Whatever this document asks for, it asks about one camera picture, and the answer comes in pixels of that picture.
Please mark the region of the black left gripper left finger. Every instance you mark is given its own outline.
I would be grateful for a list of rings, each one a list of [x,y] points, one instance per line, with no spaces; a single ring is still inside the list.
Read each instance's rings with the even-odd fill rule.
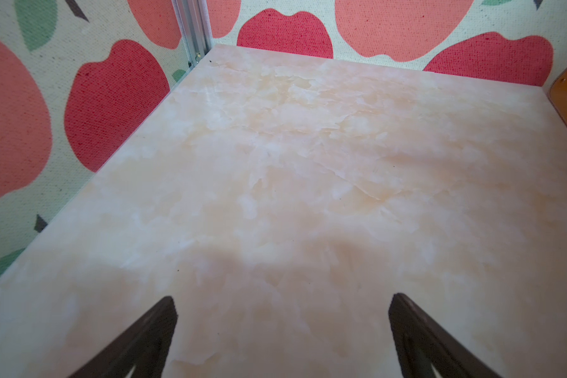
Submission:
[[[72,377],[160,377],[178,315],[165,296]]]

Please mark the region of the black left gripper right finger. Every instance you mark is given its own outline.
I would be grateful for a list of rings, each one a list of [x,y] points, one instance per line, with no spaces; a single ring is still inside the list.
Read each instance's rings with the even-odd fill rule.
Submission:
[[[393,295],[388,318],[404,377],[497,377],[409,296]]]

